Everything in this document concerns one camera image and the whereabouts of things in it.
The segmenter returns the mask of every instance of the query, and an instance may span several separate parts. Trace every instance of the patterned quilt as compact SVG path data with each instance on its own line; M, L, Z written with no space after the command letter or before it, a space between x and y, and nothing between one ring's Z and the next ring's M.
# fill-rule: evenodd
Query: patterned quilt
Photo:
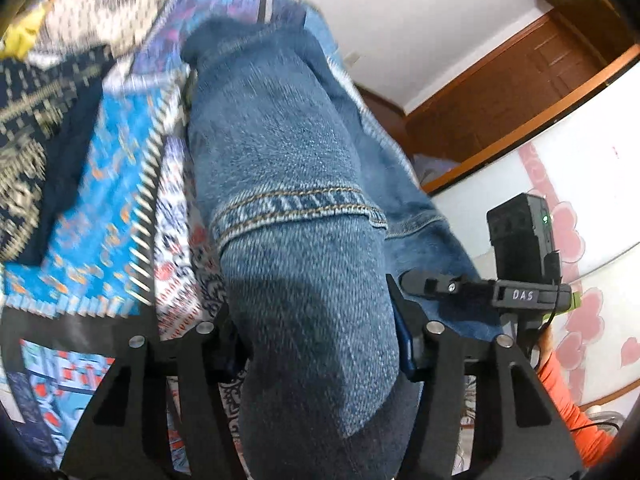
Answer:
M7 266L4 274L0 402L50 465L60 464L82 411L113 362L101 328L140 319L142 333L170 339L225 304L217 256L194 199L182 96L189 69L179 55L188 35L212 16L303 25L318 38L337 80L358 104L363 124L373 135L383 135L315 8L298 0L166 0L140 47L122 57L104 82L80 199L58 221L45 263L39 269ZM50 54L55 45L49 47L31 52L30 62L46 66L59 60ZM8 309L11 319L26 327L24 335L2 329ZM48 322L65 327L60 339L43 335L50 329L33 328L53 326ZM76 336L88 334L95 334L94 346L60 350L60 340L73 347ZM242 377L220 389L242 457L241 383ZM177 381L169 380L169 386L179 410ZM174 467L187 472L184 446L169 413L168 426Z

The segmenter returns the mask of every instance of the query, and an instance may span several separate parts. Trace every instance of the denim jacket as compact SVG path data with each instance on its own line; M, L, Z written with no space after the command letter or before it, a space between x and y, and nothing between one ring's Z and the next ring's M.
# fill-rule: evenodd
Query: denim jacket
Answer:
M240 416L249 468L388 480L419 390L399 376L385 273L475 270L309 32L215 19L182 58L198 72L188 132L197 201L252 350ZM499 331L487 308L419 301L462 335Z

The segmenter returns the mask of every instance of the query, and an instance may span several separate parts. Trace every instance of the cable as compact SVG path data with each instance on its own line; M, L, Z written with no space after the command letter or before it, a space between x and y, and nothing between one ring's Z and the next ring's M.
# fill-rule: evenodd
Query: cable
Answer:
M593 426L611 426L613 428L616 428L618 431L620 431L620 426L617 425L615 422L594 422L593 424L587 424L586 426L581 426L580 428L573 428L571 430L571 433L573 433L574 431L584 430L585 428L591 428Z
M547 319L545 323L538 329L538 335L529 348L529 355L531 355L531 353L533 352L534 346L537 345L540 341L540 338L542 337L544 331L551 326L551 323L553 322L554 318L556 317L556 313L558 312L558 303L560 301L560 280L558 280L558 282L556 283L556 287L558 288L558 291L556 292L556 303L554 304L554 309L551 311L551 316L549 316L549 319Z

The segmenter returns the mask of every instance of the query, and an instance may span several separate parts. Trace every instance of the metal screw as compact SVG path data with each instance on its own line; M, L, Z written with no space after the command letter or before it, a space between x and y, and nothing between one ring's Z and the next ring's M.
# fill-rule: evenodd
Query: metal screw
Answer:
M439 321L430 321L427 323L427 332L440 335L444 332L444 325Z
M145 343L145 337L143 335L135 335L129 339L129 346L131 348L140 348Z
M210 321L203 321L196 327L196 332L198 334L207 335L213 332L214 326Z
M497 338L495 338L495 341L502 348L511 348L513 346L513 339L506 334L500 334Z

